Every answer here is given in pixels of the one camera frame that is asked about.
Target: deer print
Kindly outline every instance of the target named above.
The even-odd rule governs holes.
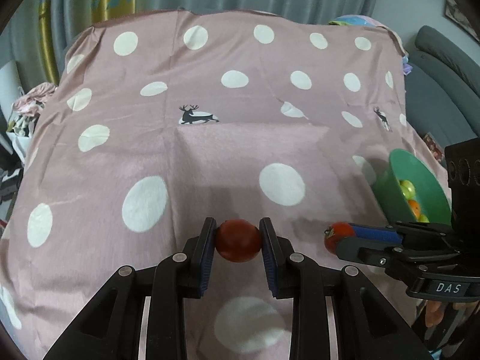
[[[392,131],[392,129],[390,128],[390,125],[388,124],[388,120],[386,118],[385,112],[380,111],[379,107],[375,107],[373,111],[375,112],[375,114],[377,114],[380,121],[382,122],[383,128],[387,131]]]
[[[183,116],[180,119],[180,124],[193,124],[193,123],[207,123],[210,120],[219,122],[218,118],[213,114],[207,112],[194,112],[198,109],[198,105],[190,105],[190,109],[187,109],[188,105],[179,107],[183,111]]]

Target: picture frame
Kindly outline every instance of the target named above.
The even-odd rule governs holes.
[[[480,43],[480,39],[475,33],[475,30],[472,28],[465,15],[460,11],[455,0],[445,0],[445,17],[453,21],[453,23]]]

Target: green plastic container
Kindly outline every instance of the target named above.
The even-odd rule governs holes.
[[[430,222],[450,225],[450,207],[437,179],[422,161],[402,149],[390,153],[388,169],[372,186],[389,223],[417,222],[400,189],[400,180],[410,180],[413,183],[416,191],[414,200],[420,204],[422,214]]]

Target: white wall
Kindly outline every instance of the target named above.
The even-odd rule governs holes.
[[[480,65],[480,43],[443,16],[445,0],[377,0],[373,14],[396,31],[407,50],[414,48],[413,41],[423,25],[435,28]]]

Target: white polka dot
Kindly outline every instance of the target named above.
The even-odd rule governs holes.
[[[83,110],[92,99],[92,90],[83,88],[78,93],[67,100],[68,107],[74,111]]]
[[[25,168],[25,171],[27,171],[28,169],[30,169],[30,167],[32,166],[33,164],[33,161],[35,160],[35,157],[37,157],[37,153],[38,153],[38,148],[36,148],[34,150],[34,152],[32,153],[32,155],[30,156],[30,159],[28,161],[28,165],[26,166]]]
[[[135,32],[124,32],[117,36],[113,44],[113,50],[120,56],[128,56],[138,46],[138,36]]]
[[[123,222],[135,233],[150,230],[162,217],[168,198],[167,186],[160,176],[143,178],[123,202]]]
[[[393,76],[390,71],[387,71],[387,73],[385,74],[385,82],[390,88],[393,89]]]
[[[53,215],[47,204],[40,203],[28,218],[27,239],[28,243],[37,248],[47,240],[52,230]]]
[[[183,36],[183,42],[190,50],[198,50],[205,46],[208,40],[208,31],[202,26],[189,28]]]
[[[243,88],[248,84],[248,77],[238,70],[229,70],[222,76],[222,84],[227,88]]]
[[[70,58],[70,61],[68,61],[67,64],[67,73],[70,73],[73,69],[75,69],[84,58],[85,56],[83,54],[77,54]]]
[[[328,46],[327,39],[322,34],[317,32],[313,32],[310,34],[310,42],[313,44],[317,49],[323,50],[326,49]]]
[[[407,126],[407,117],[404,114],[400,114],[398,117],[402,126]]]
[[[355,45],[359,50],[367,51],[371,49],[371,42],[363,36],[355,38]]]
[[[305,183],[291,166],[271,163],[262,169],[259,177],[263,193],[277,204],[294,206],[305,197]]]
[[[300,70],[294,71],[290,74],[290,82],[295,85],[298,89],[310,89],[311,88],[311,79],[306,74]]]
[[[0,286],[0,301],[7,309],[7,314],[11,325],[15,329],[20,330],[22,328],[22,321],[18,319],[17,313],[15,312],[14,299],[11,297],[10,292],[3,286]]]
[[[360,119],[358,119],[356,116],[352,115],[350,112],[343,111],[342,116],[352,126],[357,127],[357,128],[363,127],[363,124],[360,121]]]
[[[253,30],[253,36],[260,43],[269,44],[273,42],[273,39],[275,38],[275,33],[270,27],[259,24],[255,26],[255,29]]]
[[[363,157],[359,155],[352,156],[353,160],[357,164],[357,166],[361,169],[361,172],[367,179],[367,182],[370,185],[373,185],[375,181],[377,181],[377,175],[375,173],[374,168],[370,165],[370,163]]]
[[[352,92],[358,92],[361,88],[360,80],[354,73],[347,73],[343,77],[343,83]]]
[[[107,126],[95,124],[87,128],[78,138],[78,148],[81,152],[87,152],[94,147],[103,145],[110,136]]]
[[[237,354],[271,347],[287,330],[277,310],[267,302],[252,297],[234,298],[224,304],[214,323],[217,340]]]
[[[289,117],[304,117],[305,115],[301,110],[295,107],[292,103],[284,102],[282,107],[280,108],[280,112],[285,116]]]
[[[155,95],[159,95],[162,92],[165,92],[167,89],[168,89],[167,84],[165,84],[162,81],[156,81],[148,85],[145,85],[140,91],[140,94],[142,96],[147,96],[147,97],[155,96]]]

